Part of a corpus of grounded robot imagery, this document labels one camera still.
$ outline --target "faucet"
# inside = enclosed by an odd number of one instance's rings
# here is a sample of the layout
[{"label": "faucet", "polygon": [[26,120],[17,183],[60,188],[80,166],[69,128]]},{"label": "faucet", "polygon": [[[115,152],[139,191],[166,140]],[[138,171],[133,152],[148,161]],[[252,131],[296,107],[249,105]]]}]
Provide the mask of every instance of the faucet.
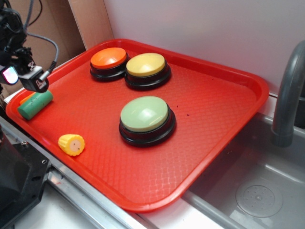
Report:
[{"label": "faucet", "polygon": [[288,147],[292,143],[294,125],[305,127],[305,41],[293,50],[281,82],[274,119],[274,145]]}]

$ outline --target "sink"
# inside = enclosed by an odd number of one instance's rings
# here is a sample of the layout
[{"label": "sink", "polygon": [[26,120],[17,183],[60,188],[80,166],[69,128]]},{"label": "sink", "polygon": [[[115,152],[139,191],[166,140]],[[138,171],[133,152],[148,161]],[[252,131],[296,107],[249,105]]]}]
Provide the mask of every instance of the sink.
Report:
[{"label": "sink", "polygon": [[303,229],[305,132],[286,148],[271,141],[272,119],[254,118],[183,196],[224,228]]}]

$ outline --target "red tray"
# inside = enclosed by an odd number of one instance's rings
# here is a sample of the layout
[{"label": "red tray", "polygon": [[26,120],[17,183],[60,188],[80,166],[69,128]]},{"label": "red tray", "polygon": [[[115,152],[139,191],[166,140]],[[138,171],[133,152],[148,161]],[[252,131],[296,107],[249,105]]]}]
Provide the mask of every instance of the red tray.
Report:
[{"label": "red tray", "polygon": [[[90,59],[98,51],[121,47],[130,57],[156,52],[172,69],[169,82],[149,91],[129,89],[125,80],[92,79]],[[268,97],[260,77],[189,56],[119,39],[103,42],[64,64],[49,77],[54,99],[30,121],[17,112],[23,90],[7,115],[60,161],[125,210],[148,212],[164,207],[192,184]],[[177,127],[166,142],[137,148],[119,133],[122,108],[153,95],[174,111]],[[79,134],[85,150],[77,157],[58,147],[64,134]]]}]

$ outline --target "orange button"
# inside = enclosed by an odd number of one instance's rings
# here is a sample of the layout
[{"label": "orange button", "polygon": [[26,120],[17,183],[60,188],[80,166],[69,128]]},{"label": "orange button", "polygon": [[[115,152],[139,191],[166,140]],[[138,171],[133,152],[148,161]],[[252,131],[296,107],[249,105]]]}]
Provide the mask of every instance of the orange button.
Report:
[{"label": "orange button", "polygon": [[91,64],[97,69],[109,69],[123,63],[126,57],[126,51],[122,48],[107,48],[94,54]]}]

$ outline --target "green button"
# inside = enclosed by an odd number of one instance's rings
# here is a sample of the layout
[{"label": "green button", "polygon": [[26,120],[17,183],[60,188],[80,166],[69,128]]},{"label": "green button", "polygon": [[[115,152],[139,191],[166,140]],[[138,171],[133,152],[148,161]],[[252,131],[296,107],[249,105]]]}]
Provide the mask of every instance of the green button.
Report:
[{"label": "green button", "polygon": [[134,132],[147,132],[161,126],[168,116],[166,102],[155,96],[130,101],[121,111],[121,122]]}]

